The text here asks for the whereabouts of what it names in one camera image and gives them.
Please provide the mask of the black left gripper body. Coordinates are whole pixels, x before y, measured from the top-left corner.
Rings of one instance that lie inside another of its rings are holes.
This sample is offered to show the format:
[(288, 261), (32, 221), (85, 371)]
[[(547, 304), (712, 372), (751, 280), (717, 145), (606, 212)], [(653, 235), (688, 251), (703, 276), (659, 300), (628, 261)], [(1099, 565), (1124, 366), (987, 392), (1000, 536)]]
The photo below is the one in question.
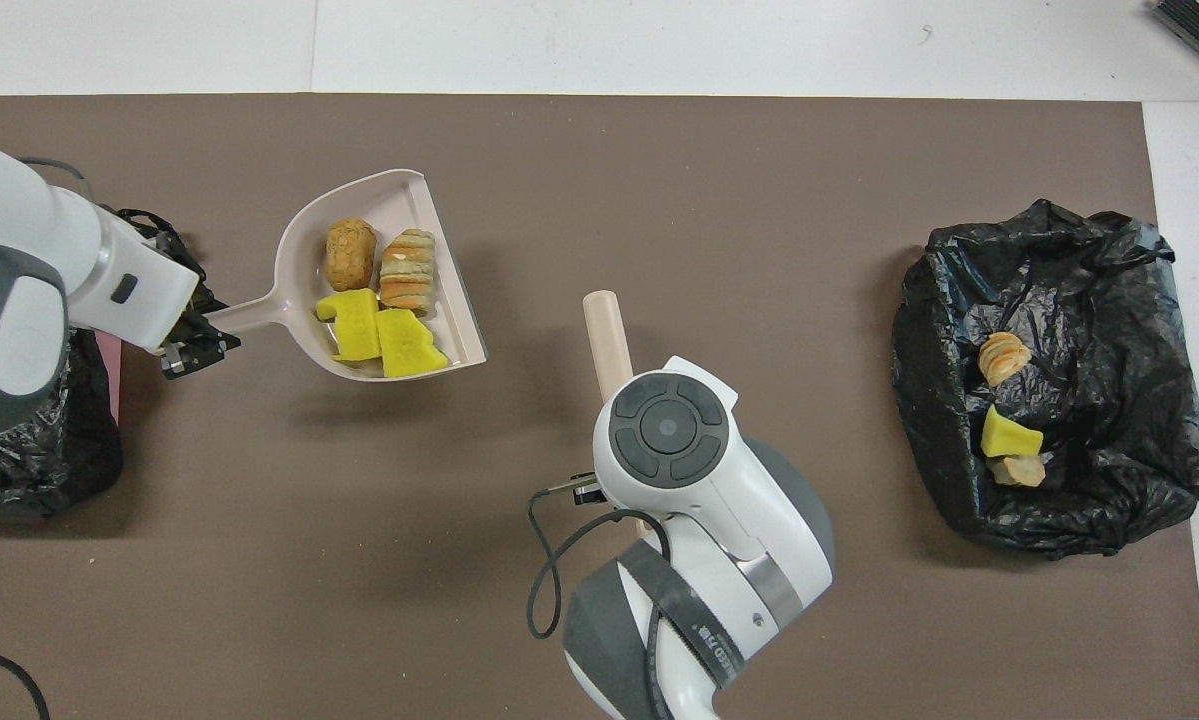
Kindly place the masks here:
[(163, 343), (163, 373), (198, 373), (209, 365), (203, 341), (209, 341), (209, 323), (201, 317), (179, 317)]

